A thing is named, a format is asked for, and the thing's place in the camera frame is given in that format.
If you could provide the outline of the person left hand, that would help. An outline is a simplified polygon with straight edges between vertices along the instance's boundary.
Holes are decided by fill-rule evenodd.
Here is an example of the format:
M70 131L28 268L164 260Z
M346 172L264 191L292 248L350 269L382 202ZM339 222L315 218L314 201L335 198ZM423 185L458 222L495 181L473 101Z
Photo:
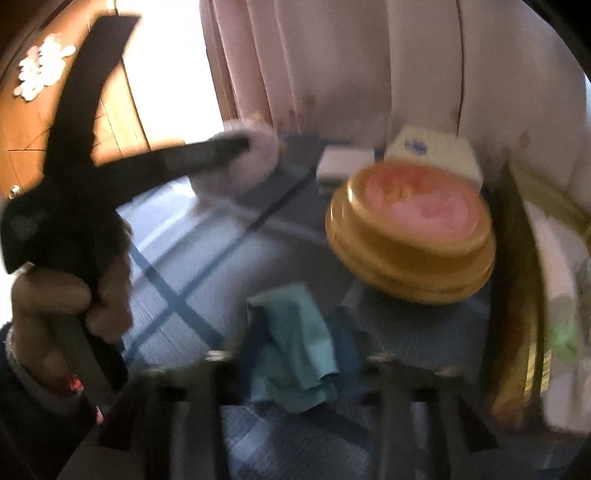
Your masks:
M12 288L12 340L17 360L34 381L59 397L73 394L74 373L57 346L51 322L76 321L87 315L93 335L115 343L132 326L129 255L123 253L100 279L99 303L94 305L89 287L64 272L32 268L20 275Z

